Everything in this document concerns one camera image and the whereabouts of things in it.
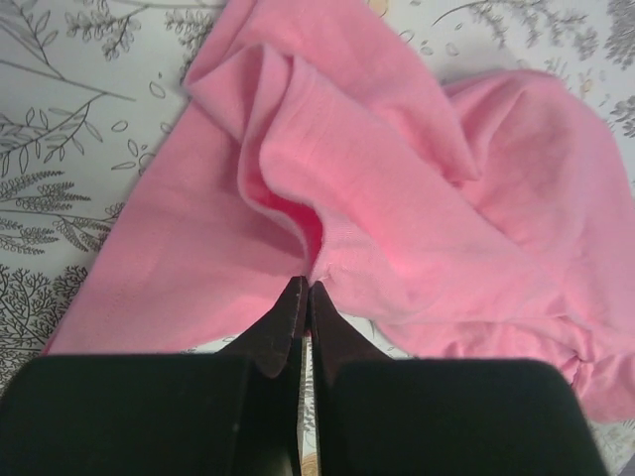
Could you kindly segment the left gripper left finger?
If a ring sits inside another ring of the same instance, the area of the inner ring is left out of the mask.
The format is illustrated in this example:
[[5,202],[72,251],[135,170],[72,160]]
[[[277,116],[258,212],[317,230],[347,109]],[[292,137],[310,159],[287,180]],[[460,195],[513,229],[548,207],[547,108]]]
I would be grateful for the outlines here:
[[304,281],[214,353],[36,358],[1,400],[5,475],[297,475]]

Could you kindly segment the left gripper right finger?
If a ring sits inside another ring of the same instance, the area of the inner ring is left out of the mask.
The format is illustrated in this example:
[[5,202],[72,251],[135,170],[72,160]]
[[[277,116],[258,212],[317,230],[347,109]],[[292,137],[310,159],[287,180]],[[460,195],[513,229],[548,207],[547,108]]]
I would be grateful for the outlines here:
[[393,359],[309,294],[325,475],[602,475],[577,399],[528,359]]

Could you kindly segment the pink t shirt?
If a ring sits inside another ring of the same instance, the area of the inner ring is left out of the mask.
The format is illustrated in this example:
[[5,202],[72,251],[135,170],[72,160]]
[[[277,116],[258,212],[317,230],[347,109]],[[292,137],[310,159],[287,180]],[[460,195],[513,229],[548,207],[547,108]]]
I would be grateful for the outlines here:
[[546,361],[633,418],[634,203],[559,79],[443,86],[360,1],[231,1],[186,86],[48,353],[196,347],[304,275],[412,355]]

